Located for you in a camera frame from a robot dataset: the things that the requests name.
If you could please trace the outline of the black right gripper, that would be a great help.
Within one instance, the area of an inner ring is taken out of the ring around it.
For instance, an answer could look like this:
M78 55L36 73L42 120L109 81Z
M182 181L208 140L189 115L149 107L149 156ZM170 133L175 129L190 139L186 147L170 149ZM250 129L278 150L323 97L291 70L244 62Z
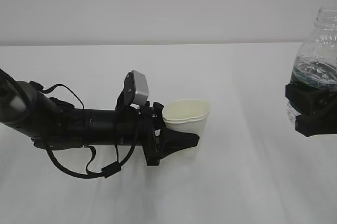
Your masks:
M289 83L285 96L301 115L296 116L295 130L311 137L336 135L336 92L328 89L310 89Z

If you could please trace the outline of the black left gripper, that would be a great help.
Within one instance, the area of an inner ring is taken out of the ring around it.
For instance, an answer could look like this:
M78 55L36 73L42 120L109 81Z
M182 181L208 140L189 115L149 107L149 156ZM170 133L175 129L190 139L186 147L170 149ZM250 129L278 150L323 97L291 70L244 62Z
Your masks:
M164 105L161 103L151 104L147 101L145 106L140 106L137 110L139 142L147 166L158 166L161 159L178 151L196 147L199 143L197 134L162 128L164 125L163 108ZM158 130L161 130L159 136L156 135Z

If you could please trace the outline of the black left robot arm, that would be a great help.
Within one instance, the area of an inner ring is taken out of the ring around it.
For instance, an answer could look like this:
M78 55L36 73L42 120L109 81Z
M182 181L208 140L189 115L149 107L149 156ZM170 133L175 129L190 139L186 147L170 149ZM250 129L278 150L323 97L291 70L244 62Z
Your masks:
M197 134L167 128L163 105L149 102L146 77L136 70L126 75L113 110L76 108L51 97L53 91L1 72L1 123L28 136L35 147L52 151L141 146L149 166L199 143Z

